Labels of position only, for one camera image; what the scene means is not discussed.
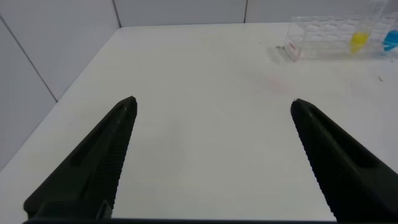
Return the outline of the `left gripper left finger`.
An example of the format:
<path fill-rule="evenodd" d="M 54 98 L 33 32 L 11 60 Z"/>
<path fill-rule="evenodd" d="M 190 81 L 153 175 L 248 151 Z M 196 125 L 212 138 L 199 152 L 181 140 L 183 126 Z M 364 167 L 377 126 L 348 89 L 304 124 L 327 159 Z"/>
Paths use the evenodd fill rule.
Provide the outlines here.
<path fill-rule="evenodd" d="M 118 102 L 26 199 L 28 218 L 111 218 L 136 116 L 133 96 Z"/>

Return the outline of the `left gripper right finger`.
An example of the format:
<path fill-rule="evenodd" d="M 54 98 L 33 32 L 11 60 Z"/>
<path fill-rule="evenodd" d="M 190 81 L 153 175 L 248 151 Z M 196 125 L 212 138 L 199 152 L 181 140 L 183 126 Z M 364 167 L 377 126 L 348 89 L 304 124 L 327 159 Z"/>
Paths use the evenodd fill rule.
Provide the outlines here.
<path fill-rule="evenodd" d="M 320 190 L 339 222 L 396 222 L 397 173 L 315 105 L 290 106 Z"/>

